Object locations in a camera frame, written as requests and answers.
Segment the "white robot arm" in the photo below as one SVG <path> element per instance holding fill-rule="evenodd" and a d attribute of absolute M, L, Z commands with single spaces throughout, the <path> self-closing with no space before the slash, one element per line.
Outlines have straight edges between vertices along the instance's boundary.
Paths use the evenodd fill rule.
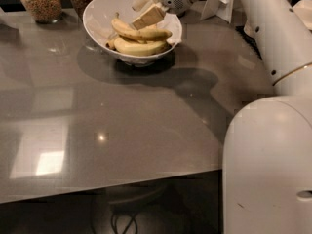
<path fill-rule="evenodd" d="M 136 0 L 180 14 L 197 0 Z M 275 94 L 233 118 L 222 162 L 224 234 L 312 234 L 312 35 L 287 0 L 241 0 Z"/>

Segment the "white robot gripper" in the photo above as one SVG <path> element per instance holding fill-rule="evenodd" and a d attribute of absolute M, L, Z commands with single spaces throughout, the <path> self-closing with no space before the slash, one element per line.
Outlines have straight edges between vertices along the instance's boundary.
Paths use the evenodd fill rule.
<path fill-rule="evenodd" d="M 134 29 L 143 29 L 146 26 L 162 21 L 166 12 L 180 15 L 190 8 L 191 0 L 134 0 L 132 8 L 138 12 L 131 25 Z"/>

